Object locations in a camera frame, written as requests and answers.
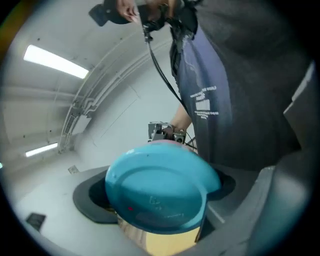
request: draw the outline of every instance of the person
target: person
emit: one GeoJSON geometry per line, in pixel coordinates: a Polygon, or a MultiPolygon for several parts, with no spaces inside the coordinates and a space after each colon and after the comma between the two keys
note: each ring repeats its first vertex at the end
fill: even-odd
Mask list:
{"type": "MultiPolygon", "coordinates": [[[[167,17],[188,0],[149,0],[167,17]]],[[[137,21],[134,0],[116,0],[118,13],[137,21]]],[[[185,36],[179,61],[170,51],[181,100],[171,124],[192,123],[199,156],[209,163],[259,171],[300,148],[283,115],[311,58],[285,17],[266,0],[202,0],[196,28],[185,36]]]]}

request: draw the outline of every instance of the ceiling light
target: ceiling light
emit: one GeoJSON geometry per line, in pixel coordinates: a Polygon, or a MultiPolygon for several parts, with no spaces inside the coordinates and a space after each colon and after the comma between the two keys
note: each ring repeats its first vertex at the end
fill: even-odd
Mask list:
{"type": "Polygon", "coordinates": [[[36,154],[42,153],[44,151],[55,149],[56,147],[58,147],[58,143],[53,143],[53,144],[50,144],[47,146],[39,147],[37,149],[25,152],[25,156],[28,158],[28,157],[34,156],[36,154]]]}
{"type": "Polygon", "coordinates": [[[23,59],[28,62],[33,62],[53,68],[55,70],[60,70],[81,79],[85,78],[89,72],[85,68],[78,66],[77,64],[74,64],[65,58],[32,44],[30,44],[26,49],[23,59]]]}

